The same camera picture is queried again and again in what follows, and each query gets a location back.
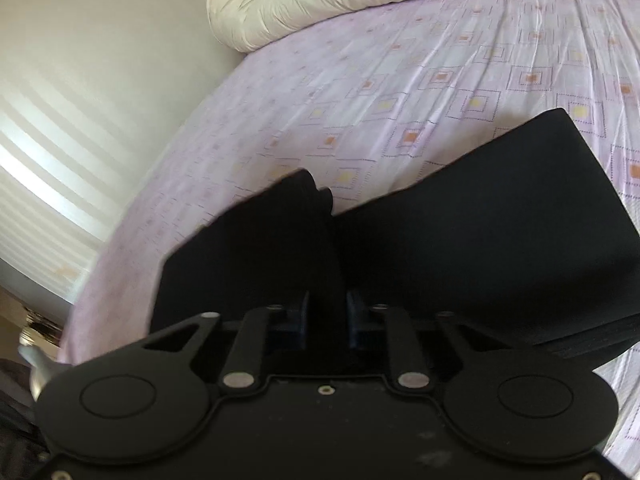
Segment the black fabric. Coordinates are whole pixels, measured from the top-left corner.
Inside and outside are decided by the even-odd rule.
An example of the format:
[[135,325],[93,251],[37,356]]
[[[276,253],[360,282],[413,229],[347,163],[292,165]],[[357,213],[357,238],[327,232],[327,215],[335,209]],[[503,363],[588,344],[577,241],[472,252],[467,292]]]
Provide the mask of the black fabric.
[[[640,313],[638,232],[564,110],[411,188],[334,218],[331,207],[299,171],[225,212],[165,263],[151,330],[207,310],[240,319],[308,289],[331,346],[357,287],[413,317],[455,310],[568,354],[605,355],[640,333],[620,325]],[[612,326],[611,344],[593,343]]]
[[150,330],[208,311],[240,320],[251,308],[289,303],[308,290],[310,336],[332,332],[346,346],[332,206],[331,192],[298,171],[220,215],[164,264]]
[[558,108],[336,217],[348,286],[529,342],[640,312],[640,238]]

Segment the folded black cloth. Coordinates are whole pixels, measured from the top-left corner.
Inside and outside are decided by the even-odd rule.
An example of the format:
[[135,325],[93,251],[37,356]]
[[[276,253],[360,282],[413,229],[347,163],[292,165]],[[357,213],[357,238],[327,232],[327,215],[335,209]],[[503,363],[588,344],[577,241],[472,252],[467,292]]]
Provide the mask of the folded black cloth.
[[345,293],[358,288],[413,317],[455,310],[600,356],[593,365],[639,337],[638,232],[560,108],[408,189],[330,209],[299,171],[219,216],[165,263],[151,330],[207,310],[239,319],[310,290],[318,337],[342,341]]
[[332,207],[331,192],[297,171],[222,213],[165,262],[151,332],[201,312],[241,320],[252,308],[287,304],[309,291],[310,336],[331,332],[346,346]]

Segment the metal pin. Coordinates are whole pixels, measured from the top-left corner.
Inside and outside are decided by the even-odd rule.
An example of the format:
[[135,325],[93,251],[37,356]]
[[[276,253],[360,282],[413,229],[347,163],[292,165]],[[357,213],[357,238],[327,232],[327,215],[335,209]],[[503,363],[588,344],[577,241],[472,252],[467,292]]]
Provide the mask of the metal pin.
[[335,388],[329,384],[324,384],[318,388],[318,393],[320,395],[333,395],[335,393]]
[[231,372],[222,378],[229,388],[248,388],[255,383],[255,378],[247,372]]
[[51,480],[73,480],[71,475],[66,471],[54,471],[51,474]]
[[398,377],[398,384],[405,388],[424,388],[429,384],[429,378],[420,372],[405,372]]

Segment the square pattern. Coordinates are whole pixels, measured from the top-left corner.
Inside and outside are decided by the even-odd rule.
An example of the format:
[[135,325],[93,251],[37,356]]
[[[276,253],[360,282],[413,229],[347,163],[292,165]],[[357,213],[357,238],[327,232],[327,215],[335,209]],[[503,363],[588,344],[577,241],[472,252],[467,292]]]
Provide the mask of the square pattern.
[[275,158],[268,167],[265,178],[269,182],[276,182],[300,167],[299,158]]
[[351,89],[351,91],[347,94],[347,98],[360,95],[373,95],[377,93],[387,77],[387,74],[377,74],[365,78],[363,81],[360,81],[353,89]]
[[525,14],[554,14],[556,12],[556,4],[553,3],[530,3],[524,4]]
[[278,148],[280,144],[280,137],[282,136],[281,132],[275,132],[267,136],[267,140],[264,143],[264,148],[262,150],[263,153],[273,153],[274,150]]
[[510,128],[496,128],[494,130],[494,139],[503,136],[506,132],[511,131]]
[[399,123],[389,138],[384,156],[420,157],[435,127],[434,123]]
[[518,42],[521,44],[552,44],[554,32],[545,29],[523,28],[518,35]]
[[603,4],[590,5],[587,7],[590,14],[604,18],[607,15],[607,8]]
[[407,55],[398,66],[398,70],[405,70],[418,66],[426,66],[429,62],[429,59],[431,58],[432,52],[432,48],[414,49],[412,52],[407,53]]
[[348,135],[348,127],[323,128],[311,137],[311,150],[308,156],[334,156],[340,142]]
[[569,117],[574,120],[576,127],[583,133],[604,137],[604,108],[602,101],[558,94],[556,106],[564,108]]
[[336,103],[313,104],[309,105],[303,112],[301,126],[310,126],[313,124],[323,124],[327,117],[331,114]]
[[334,196],[334,213],[353,207],[376,163],[370,160],[336,160],[328,171],[328,187]]
[[508,63],[511,60],[513,54],[512,44],[495,44],[495,45],[483,45],[478,50],[478,53],[474,57],[474,62],[486,64],[488,61],[496,63]]
[[559,62],[561,64],[588,67],[591,59],[596,59],[595,54],[593,51],[589,52],[586,48],[570,46],[567,50],[560,49]]
[[313,98],[315,104],[330,104],[340,102],[342,99],[352,93],[359,91],[365,81],[359,80],[356,87],[353,86],[353,80],[349,78],[338,78],[330,81],[322,86],[321,90]]
[[507,88],[520,92],[551,90],[553,69],[549,66],[513,66]]
[[618,34],[600,32],[596,35],[596,44],[601,50],[619,50],[622,48],[622,39]]
[[449,0],[442,6],[442,10],[458,10],[465,7],[466,0]]
[[335,157],[341,160],[378,160],[394,127],[392,120],[384,118],[356,124],[341,136]]
[[637,85],[630,77],[604,74],[603,81],[607,99],[632,102],[638,100]]
[[473,30],[457,32],[452,36],[450,44],[469,46],[477,44],[481,36],[481,32],[475,32]]
[[[231,182],[233,184],[236,184],[238,182],[240,182],[243,178],[244,175],[244,170],[247,167],[247,165],[249,164],[249,161],[251,160],[250,156],[241,156],[238,158],[238,160],[236,160],[232,165],[231,165],[231,169],[228,172],[228,176],[226,178],[227,182]],[[184,193],[183,196],[189,196],[190,193]]]
[[430,133],[424,160],[450,164],[493,137],[493,124],[469,118],[459,120],[442,117]]
[[435,173],[440,168],[444,168],[444,164],[438,164],[437,162],[430,162],[425,160],[420,166],[420,170],[418,171],[418,178],[416,180],[420,180],[429,176],[431,173]]
[[207,225],[211,219],[212,215],[209,213],[197,206],[191,206],[186,210],[184,218],[175,230],[180,236],[186,238]]
[[429,30],[430,36],[440,36],[455,26],[453,22],[434,22]]
[[395,94],[381,95],[369,107],[363,120],[372,121],[375,119],[395,119],[398,117],[402,104],[407,94],[396,92]]
[[209,210],[216,200],[217,188],[217,184],[201,186],[196,193],[194,203],[205,210]]
[[403,40],[396,40],[389,47],[389,53],[395,52],[408,52],[413,44],[415,43],[415,38],[405,38]]
[[433,14],[418,14],[413,17],[412,22],[408,25],[408,27],[412,25],[416,27],[424,23],[429,23],[432,19],[433,19]]
[[581,20],[575,14],[559,16],[560,28],[589,28],[589,20]]
[[233,193],[231,195],[231,203],[237,204],[238,202],[242,202],[243,200],[249,198],[252,194],[254,194],[254,192],[249,189],[236,187],[234,188]]
[[447,117],[492,122],[499,103],[500,92],[495,90],[458,90],[447,111]]
[[167,218],[171,216],[171,213],[175,209],[175,204],[177,203],[175,198],[172,198],[164,203],[164,205],[160,208],[160,216],[162,218]]
[[418,84],[418,89],[425,88],[445,88],[455,85],[460,72],[459,66],[441,66],[439,68],[428,69],[422,81]]
[[611,181],[617,192],[640,198],[640,151],[611,147]]
[[296,95],[296,103],[295,104],[306,104],[309,101],[313,101],[316,99],[321,93],[323,85],[320,86],[308,86],[306,88],[297,88],[295,90]]
[[474,4],[465,9],[464,18],[480,18],[481,16],[489,16],[494,6],[485,4]]

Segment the pink patterned bed sheet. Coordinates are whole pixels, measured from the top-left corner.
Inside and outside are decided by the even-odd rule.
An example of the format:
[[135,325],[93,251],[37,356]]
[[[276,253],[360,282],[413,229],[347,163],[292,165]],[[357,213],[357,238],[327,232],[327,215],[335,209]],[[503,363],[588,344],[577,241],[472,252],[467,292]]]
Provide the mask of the pink patterned bed sheet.
[[[568,111],[639,225],[639,48],[640,0],[412,0],[251,54],[133,201],[76,302],[62,359],[145,336],[164,257],[284,174],[307,168],[339,212],[550,108]],[[607,452],[630,474],[640,468],[640,347],[602,374],[625,414]]]

